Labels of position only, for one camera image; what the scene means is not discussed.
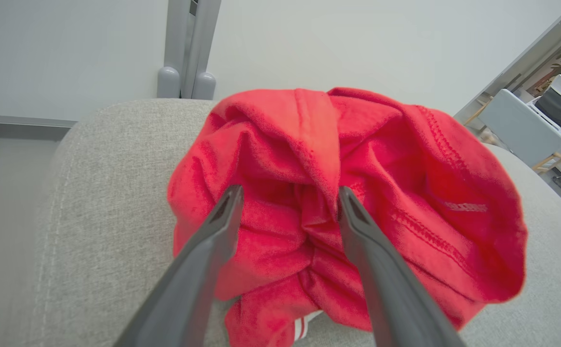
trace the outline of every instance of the seam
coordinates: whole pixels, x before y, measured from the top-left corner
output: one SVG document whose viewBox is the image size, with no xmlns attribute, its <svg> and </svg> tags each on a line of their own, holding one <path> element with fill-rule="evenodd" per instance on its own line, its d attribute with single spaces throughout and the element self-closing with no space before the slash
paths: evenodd
<svg viewBox="0 0 561 347">
<path fill-rule="evenodd" d="M 461 158 L 460 154 L 458 154 L 458 152 L 456 150 L 454 150 L 454 148 L 452 148 L 452 145 L 450 145 L 448 140 L 446 140 L 445 136 L 443 135 L 443 132 L 441 131 L 441 128 L 439 127 L 439 123 L 437 122 L 437 119 L 435 118 L 435 116 L 432 114 L 430 109 L 428 109 L 424 106 L 418 106 L 418 105 L 417 105 L 417 107 L 418 107 L 419 110 L 422 111 L 422 113 L 426 113 L 426 119 L 428 120 L 428 124 L 429 125 L 432 124 L 435 127 L 437 127 L 437 131 L 439 132 L 439 136 L 441 137 L 444 144 L 448 148 L 448 151 L 452 152 L 455 156 L 456 163 L 457 163 L 458 167 L 460 167 L 459 172 L 461 172 L 461 175 L 463 176 L 463 178 L 466 178 L 467 173 L 469 172 L 469 169 L 467 168 L 467 165 L 465 165 L 465 161 Z M 432 132 L 432 134 L 433 134 L 433 137 L 435 138 L 435 141 L 439 140 L 437 135 L 434 132 Z M 440 142 L 437 143 L 437 147 L 439 147 L 439 149 L 441 149 L 443 151 L 443 149 L 441 148 L 441 143 Z M 495 200 L 493 200 L 493 198 L 490 195 L 485 194 L 482 189 L 477 189 L 476 191 L 482 197 L 487 198 L 490 206 L 494 206 L 494 208 L 496 210 L 501 211 L 501 209 L 499 208 L 499 204 Z"/>
<path fill-rule="evenodd" d="M 71 145 L 65 151 L 65 154 L 64 154 L 65 156 L 67 154 L 70 154 L 70 153 L 73 152 L 72 151 L 73 147 L 79 147 L 80 146 L 81 139 L 84 137 L 84 134 L 86 133 L 86 129 L 87 129 L 87 127 L 82 127 L 79 140 L 77 141 L 77 143 L 71 143 Z M 56 219 L 55 232 L 53 233 L 53 239 L 54 240 L 53 240 L 53 244 L 52 244 L 52 251 L 51 251 L 51 258 L 50 258 L 51 263 L 49 264 L 49 269 L 47 270 L 47 271 L 49 271 L 49 278 L 47 279 L 47 290 L 45 291 L 45 298 L 43 300 L 44 301 L 43 316 L 42 316 L 42 322 L 41 322 L 41 326 L 40 326 L 40 345 L 41 345 L 41 347 L 43 347 L 45 345 L 45 326 L 47 324 L 47 310 L 49 308 L 48 303 L 49 303 L 49 297 L 50 297 L 50 294 L 51 294 L 52 276 L 53 276 L 53 271 L 55 269 L 56 248 L 58 246 L 58 237 L 60 236 L 60 222 L 61 222 L 61 219 L 62 219 L 62 210 L 63 210 L 64 200 L 65 200 L 64 191 L 66 190 L 66 188 L 69 184 L 71 169 L 73 168 L 73 163 L 75 161 L 75 157 L 76 157 L 76 154 L 74 152 L 73 156 L 71 158 L 71 161 L 68 164 L 68 167 L 66 168 L 66 177 L 65 177 L 64 184 L 62 185 L 62 189 L 60 189 L 61 191 L 58 194 L 56 194 L 56 196 L 55 196 L 55 198 L 54 198 L 54 200 L 52 201 L 52 204 L 51 204 L 51 215 L 53 215 L 53 210 L 54 210 L 54 207 L 55 207 L 55 203 L 58 200 L 57 196 L 62 195 L 60 197 L 60 206 L 58 207 L 59 209 L 58 209 L 58 217 Z M 62 175 L 63 172 L 64 172 L 64 169 L 60 170 L 60 175 Z M 40 274 L 39 274 L 38 284 L 37 284 L 37 288 L 38 288 L 39 292 L 40 292 L 41 279 L 43 277 L 43 274 L 45 274 L 45 271 L 46 271 L 45 270 L 45 256 L 46 256 L 47 251 L 48 251 L 47 246 L 49 246 L 49 234 L 50 234 L 49 232 L 47 232 L 45 234 L 45 245 L 43 246 L 43 253 L 42 253 L 43 255 L 42 255 L 42 258 L 41 258 L 41 262 L 40 262 L 41 271 L 40 271 Z M 34 310 L 33 310 L 33 313 L 32 313 L 33 318 L 36 316 L 36 310 L 37 310 L 37 307 L 38 307 L 38 298 L 39 298 L 39 295 L 40 295 L 39 292 L 36 293 L 35 299 L 34 299 Z"/>
<path fill-rule="evenodd" d="M 397 221 L 398 223 L 402 224 L 402 226 L 406 227 L 411 233 L 416 235 L 418 238 L 425 241 L 427 244 L 430 244 L 432 248 L 435 250 L 440 251 L 441 253 L 447 255 L 451 258 L 456 264 L 472 279 L 476 279 L 474 274 L 470 271 L 469 266 L 467 265 L 466 260 L 462 257 L 461 253 L 451 244 L 446 242 L 445 240 L 441 239 L 441 237 L 432 233 L 432 231 L 428 230 L 423 224 L 419 221 L 415 220 L 413 217 L 408 215 L 406 211 L 398 209 L 397 207 L 393 207 L 394 212 L 391 213 L 391 219 Z"/>
<path fill-rule="evenodd" d="M 298 95 L 298 92 L 299 89 L 294 90 L 295 108 L 296 108 L 296 113 L 298 114 L 298 127 L 300 129 L 300 141 L 296 143 L 294 141 L 287 140 L 287 138 L 284 138 L 283 142 L 287 144 L 287 146 L 291 149 L 291 152 L 296 156 L 296 158 L 298 158 L 298 163 L 300 164 L 300 167 L 302 167 L 302 169 L 307 174 L 311 182 L 314 182 L 311 162 L 309 160 L 308 161 L 304 160 L 304 153 L 307 146 L 305 146 L 305 141 L 303 140 L 303 136 L 302 136 L 302 132 L 304 130 L 304 115 L 302 111 L 303 108 L 307 108 L 307 107 L 302 105 L 303 100 Z M 311 152 L 309 152 L 308 155 L 309 158 L 312 158 Z"/>
<path fill-rule="evenodd" d="M 435 144 L 441 152 L 444 152 L 444 157 L 446 158 L 446 161 L 448 161 L 448 164 L 451 165 L 454 169 L 462 169 L 464 175 L 464 172 L 467 171 L 467 167 L 464 161 L 461 160 L 461 156 L 454 148 L 452 148 L 448 140 L 443 135 L 441 127 L 439 127 L 439 123 L 435 119 L 435 116 L 428 108 L 424 106 L 416 105 L 416 107 L 422 112 L 422 114 L 426 114 L 426 121 L 428 121 L 428 127 L 430 128 L 430 132 L 433 135 Z"/>
</svg>

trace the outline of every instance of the gray chair back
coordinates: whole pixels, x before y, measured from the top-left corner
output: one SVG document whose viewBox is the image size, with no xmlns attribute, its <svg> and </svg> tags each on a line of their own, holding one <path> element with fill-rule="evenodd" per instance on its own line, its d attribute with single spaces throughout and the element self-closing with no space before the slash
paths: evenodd
<svg viewBox="0 0 561 347">
<path fill-rule="evenodd" d="M 478 118 L 529 167 L 561 150 L 561 133 L 509 90 L 500 90 Z"/>
</svg>

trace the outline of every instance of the red fabric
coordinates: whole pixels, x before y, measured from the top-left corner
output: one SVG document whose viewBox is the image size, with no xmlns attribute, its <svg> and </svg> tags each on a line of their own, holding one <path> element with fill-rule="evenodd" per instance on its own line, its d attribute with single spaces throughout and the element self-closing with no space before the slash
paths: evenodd
<svg viewBox="0 0 561 347">
<path fill-rule="evenodd" d="M 318 309 L 372 329 L 335 221 L 339 186 L 353 189 L 457 329 L 521 290 L 519 196 L 443 112 L 347 88 L 228 97 L 171 176 L 174 254 L 231 184 L 245 202 L 216 296 L 241 295 L 225 319 L 232 346 L 288 347 L 294 320 Z"/>
</svg>

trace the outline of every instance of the gray fabric upholstery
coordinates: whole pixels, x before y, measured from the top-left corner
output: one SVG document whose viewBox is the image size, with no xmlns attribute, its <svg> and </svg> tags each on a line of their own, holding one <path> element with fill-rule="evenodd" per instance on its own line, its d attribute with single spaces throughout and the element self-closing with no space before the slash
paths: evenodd
<svg viewBox="0 0 561 347">
<path fill-rule="evenodd" d="M 105 108 L 56 153 L 40 207 L 34 296 L 13 324 L 17 345 L 110 346 L 170 263 L 174 216 L 165 195 L 211 101 L 157 99 Z M 470 346 L 561 345 L 561 200 L 518 158 L 491 147 L 523 196 L 528 278 L 510 303 L 461 332 Z M 215 303 L 206 346 L 227 346 Z M 373 346 L 371 334 L 315 318 L 298 347 Z"/>
<path fill-rule="evenodd" d="M 500 90 L 478 118 L 530 167 L 561 150 L 561 133 L 509 90 Z"/>
</svg>

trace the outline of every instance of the gray metal frame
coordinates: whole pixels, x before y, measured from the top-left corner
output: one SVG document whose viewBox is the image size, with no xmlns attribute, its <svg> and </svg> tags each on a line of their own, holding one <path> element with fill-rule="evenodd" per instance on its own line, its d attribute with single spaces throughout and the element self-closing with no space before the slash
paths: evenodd
<svg viewBox="0 0 561 347">
<path fill-rule="evenodd" d="M 41 127 L 70 128 L 73 127 L 73 125 L 75 125 L 75 123 L 77 122 L 74 120 L 63 120 L 63 119 L 0 116 L 0 123 L 13 124 L 13 125 L 39 125 Z"/>
<path fill-rule="evenodd" d="M 180 97 L 190 3 L 191 0 L 169 0 L 164 66 L 159 70 L 157 97 Z"/>
<path fill-rule="evenodd" d="M 182 83 L 182 97 L 212 100 L 216 79 L 206 72 L 221 0 L 201 0 L 197 5 L 195 28 Z"/>
</svg>

